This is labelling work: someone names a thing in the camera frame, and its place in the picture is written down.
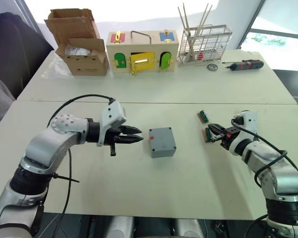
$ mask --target red screwdriver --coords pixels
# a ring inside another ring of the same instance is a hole
[[[232,63],[230,66],[226,68],[230,68],[230,70],[246,70],[246,69],[259,69],[263,67],[264,62],[259,59],[248,59],[242,60],[242,62],[222,62],[222,63]]]

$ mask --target cardboard box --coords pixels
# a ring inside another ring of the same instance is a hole
[[[108,61],[104,40],[93,38],[70,38],[68,43],[74,47],[91,51],[89,56],[65,55],[67,43],[61,43],[55,51],[68,65],[72,75],[106,75]]]
[[[52,9],[44,21],[58,46],[68,43],[69,38],[100,38],[89,9]]]

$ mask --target wire rack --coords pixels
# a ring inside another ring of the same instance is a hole
[[[232,31],[226,25],[184,29],[178,58],[182,64],[220,61],[231,36]]]

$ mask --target black cable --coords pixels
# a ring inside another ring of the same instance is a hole
[[[60,107],[53,113],[53,115],[51,116],[51,118],[50,118],[50,120],[49,120],[49,122],[48,122],[48,126],[49,126],[51,120],[53,119],[53,117],[55,117],[55,116],[60,112],[60,110],[62,110],[65,106],[67,106],[68,104],[74,102],[74,101],[77,100],[77,99],[80,99],[80,98],[87,98],[87,97],[106,98],[106,99],[109,100],[109,103],[111,103],[111,102],[114,101],[113,98],[111,98],[111,97],[107,97],[107,96],[104,96],[104,95],[100,95],[100,94],[85,94],[85,95],[78,96],[78,97],[76,97],[76,98],[72,98],[72,99],[68,100],[67,102],[65,102],[63,105],[61,105],[61,106],[60,106]]]
[[[245,232],[245,234],[244,234],[244,238],[247,238],[247,236],[248,236],[250,230],[252,229],[252,227],[253,227],[256,223],[260,222],[261,220],[265,219],[266,217],[268,217],[267,214],[264,215],[264,216],[261,216],[261,217],[257,218],[257,219],[254,220],[254,221],[252,221],[252,223],[251,223],[251,224],[247,227],[247,229],[246,229],[246,232]]]
[[[260,183],[258,182],[257,178],[259,176],[259,174],[261,172],[263,172],[265,169],[268,169],[269,167],[271,167],[273,164],[277,163],[278,161],[280,161],[283,157],[285,157],[287,155],[287,151],[286,150],[283,150],[282,151],[282,154],[280,156],[278,156],[276,159],[274,159],[272,162],[268,163],[267,165],[265,165],[264,167],[260,168],[256,173],[255,173],[255,176],[254,176],[254,180],[255,180],[255,183],[259,186],[259,187],[262,187],[260,185]]]
[[[61,175],[58,175],[57,173],[53,174],[52,178],[54,178],[54,179],[71,180],[72,182],[79,182],[78,180],[75,180],[75,179],[72,179],[72,178],[68,178],[68,177],[65,177],[65,176],[61,176]]]
[[[57,222],[57,225],[56,225],[55,230],[53,232],[52,238],[55,238],[57,233],[58,233],[58,230],[60,228],[61,222],[63,220],[63,216],[65,214],[65,211],[66,211],[67,207],[68,207],[68,203],[69,203],[69,199],[70,199],[71,183],[72,183],[72,153],[71,153],[71,149],[69,149],[69,158],[70,158],[70,175],[69,175],[70,180],[69,180],[68,194],[67,194],[67,197],[66,197],[66,202],[65,202],[61,217],[59,218],[59,220]]]
[[[61,105],[54,113],[53,115],[51,116],[51,118],[49,119],[49,122],[47,124],[47,127],[49,126],[51,120],[65,107],[67,106],[68,104],[74,102],[75,100],[77,99],[80,99],[80,98],[86,98],[86,97],[100,97],[100,98],[105,98],[105,99],[108,99],[109,100],[109,103],[112,103],[114,101],[113,98],[111,97],[107,97],[107,96],[104,96],[104,95],[100,95],[100,94],[86,94],[86,95],[81,95],[81,96],[78,96],[78,97],[75,97],[75,98],[72,98],[70,100],[68,100],[67,102],[65,102],[63,105]],[[71,153],[71,149],[68,150],[69,152],[69,158],[70,158],[70,175],[69,175],[69,187],[68,187],[68,194],[67,194],[67,197],[66,197],[66,202],[65,202],[65,205],[64,205],[64,208],[63,208],[63,211],[61,213],[61,217],[59,218],[58,220],[58,223],[57,223],[57,226],[55,227],[55,230],[53,232],[53,236],[52,238],[55,238],[57,233],[58,233],[58,230],[60,228],[60,225],[61,225],[61,222],[63,220],[63,217],[64,217],[64,214],[65,214],[65,211],[67,209],[67,206],[68,206],[68,203],[69,203],[69,199],[70,199],[70,194],[71,194],[71,184],[72,184],[72,153]]]
[[[260,136],[260,135],[258,135],[258,134],[255,134],[255,133],[253,133],[253,132],[251,132],[251,131],[249,131],[249,130],[247,130],[247,129],[244,129],[243,127],[241,127],[241,126],[239,126],[238,124],[236,124],[235,122],[234,122],[234,119],[232,119],[231,120],[231,122],[230,122],[234,127],[236,127],[237,129],[240,129],[240,130],[242,130],[242,131],[245,131],[245,132],[247,132],[248,134],[251,134],[252,136],[254,136],[254,137],[256,137],[256,138],[258,138],[258,139],[260,139],[260,140],[262,140],[262,141],[264,141],[267,145],[269,145],[270,147],[272,147],[274,150],[276,150],[278,153],[280,153],[281,155],[285,152],[286,154],[287,154],[287,151],[285,151],[285,150],[280,150],[280,149],[278,149],[275,145],[273,145],[272,143],[270,143],[268,140],[266,140],[265,138],[263,138],[262,136]],[[276,162],[278,162],[278,160],[281,160],[282,158],[285,158],[297,171],[298,171],[298,168],[297,168],[297,166],[294,164],[294,162],[287,156],[287,155],[283,155],[281,158],[280,157],[278,157],[277,159],[275,159],[274,161],[272,161],[271,163],[272,164],[274,164],[274,163],[276,163]],[[254,177],[255,178],[255,182],[256,182],[256,184],[257,185],[259,185],[260,186],[260,184],[257,182],[257,177]]]

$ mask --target gray junction box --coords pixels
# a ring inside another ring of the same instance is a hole
[[[152,158],[173,156],[176,150],[172,128],[155,128],[149,130],[149,142]]]

